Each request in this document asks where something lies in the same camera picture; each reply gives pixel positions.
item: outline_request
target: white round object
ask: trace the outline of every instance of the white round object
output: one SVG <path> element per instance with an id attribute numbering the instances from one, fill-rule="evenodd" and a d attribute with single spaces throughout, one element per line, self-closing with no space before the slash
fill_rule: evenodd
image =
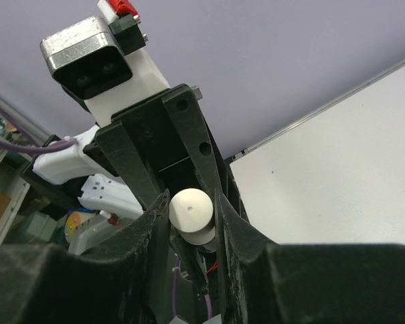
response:
<path id="1" fill-rule="evenodd" d="M 203 245 L 215 237 L 212 219 L 213 203 L 202 190 L 182 190 L 169 203 L 169 220 L 191 244 Z"/>

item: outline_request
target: screw hole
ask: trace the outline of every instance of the screw hole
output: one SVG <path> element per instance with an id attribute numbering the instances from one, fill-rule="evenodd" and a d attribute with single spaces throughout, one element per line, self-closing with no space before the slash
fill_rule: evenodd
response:
<path id="1" fill-rule="evenodd" d="M 211 145 L 207 142 L 201 143 L 199 149 L 201 154 L 204 156 L 208 156 L 211 154 Z"/>
<path id="2" fill-rule="evenodd" d="M 187 110 L 189 104 L 186 100 L 182 99 L 177 102 L 177 109 L 178 110 Z"/>

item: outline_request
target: white cylinder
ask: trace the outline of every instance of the white cylinder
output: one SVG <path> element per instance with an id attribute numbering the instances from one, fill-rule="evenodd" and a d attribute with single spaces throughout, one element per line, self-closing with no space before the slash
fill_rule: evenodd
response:
<path id="1" fill-rule="evenodd" d="M 206 246 L 215 238 L 213 203 L 202 190 L 190 188 L 178 192 L 169 203 L 169 221 L 193 245 Z"/>

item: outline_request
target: red connector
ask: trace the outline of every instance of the red connector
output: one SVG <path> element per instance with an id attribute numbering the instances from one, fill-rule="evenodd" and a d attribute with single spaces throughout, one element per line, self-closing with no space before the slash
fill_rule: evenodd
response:
<path id="1" fill-rule="evenodd" d="M 126 0 L 108 0 L 109 4 L 115 10 L 117 16 L 121 17 L 127 14 L 136 16 L 138 12 L 135 7 Z"/>

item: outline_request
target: gray wall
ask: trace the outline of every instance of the gray wall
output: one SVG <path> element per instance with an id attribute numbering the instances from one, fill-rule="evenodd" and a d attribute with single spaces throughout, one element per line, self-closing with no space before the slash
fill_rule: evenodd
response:
<path id="1" fill-rule="evenodd" d="M 52 81 L 41 39 L 97 0 L 0 1 L 0 93 L 49 132 L 93 120 Z M 197 84 L 225 156 L 405 59 L 405 0 L 138 0 L 148 51 L 171 85 Z"/>

